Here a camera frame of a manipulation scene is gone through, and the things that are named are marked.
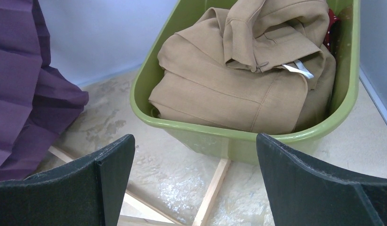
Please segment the wooden frame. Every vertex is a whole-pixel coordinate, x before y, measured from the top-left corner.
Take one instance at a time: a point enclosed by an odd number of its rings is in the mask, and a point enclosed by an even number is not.
[[[51,146],[49,148],[49,152],[51,152],[54,156],[58,157],[62,161],[68,163],[75,158],[69,155],[64,150]],[[214,173],[213,179],[210,182],[209,188],[203,198],[202,204],[199,207],[198,213],[196,214],[195,220],[193,221],[192,226],[205,226],[207,220],[209,219],[209,215],[211,210],[213,209],[213,205],[216,201],[218,192],[222,186],[226,173],[228,171],[231,160],[221,159],[216,171]],[[138,211],[154,216],[159,221],[148,220],[143,218],[134,218],[125,215],[120,215],[118,226],[173,226],[173,225],[183,225],[179,221],[174,218],[168,216],[167,214],[161,212],[157,208],[148,204],[131,191],[126,190],[124,194],[123,201],[137,209]]]

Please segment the tan fabric garment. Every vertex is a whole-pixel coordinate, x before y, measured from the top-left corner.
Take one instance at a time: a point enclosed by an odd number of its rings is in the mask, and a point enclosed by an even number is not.
[[[335,59],[322,44],[325,0],[238,0],[210,8],[163,44],[164,78],[149,101],[167,120],[268,134],[321,122]],[[300,59],[307,79],[282,67]]]

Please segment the purple pleated fabric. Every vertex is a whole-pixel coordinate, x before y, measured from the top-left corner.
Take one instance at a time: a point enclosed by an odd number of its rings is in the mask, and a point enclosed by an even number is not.
[[[36,170],[88,102],[50,55],[38,1],[0,0],[0,181]]]

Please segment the floor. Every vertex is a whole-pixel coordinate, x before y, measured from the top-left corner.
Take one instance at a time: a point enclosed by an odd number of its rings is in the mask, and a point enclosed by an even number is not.
[[[136,156],[129,190],[182,223],[191,224],[219,159],[189,150],[133,114],[129,90],[135,74],[122,74],[84,88],[90,93],[90,102],[55,146],[81,157],[125,134],[133,134]],[[315,157],[349,170],[387,178],[387,126],[362,84],[353,111],[322,140]],[[62,164],[48,154],[38,171]],[[153,219],[129,205],[123,205],[121,213]],[[274,225],[259,167],[232,163],[209,225]]]

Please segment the clothing tag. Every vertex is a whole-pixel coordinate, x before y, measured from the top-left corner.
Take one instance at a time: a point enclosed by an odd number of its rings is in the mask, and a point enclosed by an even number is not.
[[[295,72],[295,73],[300,73],[300,74],[304,75],[304,76],[305,76],[306,78],[308,78],[308,79],[314,78],[314,75],[311,74],[311,73],[307,70],[307,68],[304,66],[304,64],[303,64],[300,60],[295,60],[295,61],[293,61],[293,62],[296,64],[296,66],[297,66],[298,68],[294,68],[294,67],[291,67],[291,66],[289,66],[289,65],[282,65],[282,66],[284,66],[288,71],[290,71],[290,72]]]

